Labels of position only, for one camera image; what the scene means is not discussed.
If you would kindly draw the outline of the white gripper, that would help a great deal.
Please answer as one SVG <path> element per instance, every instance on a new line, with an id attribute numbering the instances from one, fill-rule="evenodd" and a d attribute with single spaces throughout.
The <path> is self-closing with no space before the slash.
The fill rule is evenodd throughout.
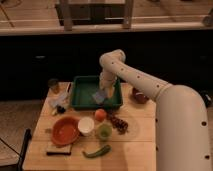
<path id="1" fill-rule="evenodd" d="M 106 88 L 107 98 L 112 98 L 114 94 L 114 84 L 117 80 L 117 77 L 113 74 L 103 71 L 99 76 L 99 87 L 101 89 Z"/>

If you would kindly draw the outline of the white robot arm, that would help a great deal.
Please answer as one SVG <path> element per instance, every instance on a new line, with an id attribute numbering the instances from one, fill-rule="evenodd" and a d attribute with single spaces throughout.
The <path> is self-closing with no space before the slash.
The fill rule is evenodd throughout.
<path id="1" fill-rule="evenodd" d="M 101 55 L 100 86 L 121 78 L 156 103 L 156 171 L 213 171 L 207 109 L 201 95 L 125 64 L 120 50 Z"/>

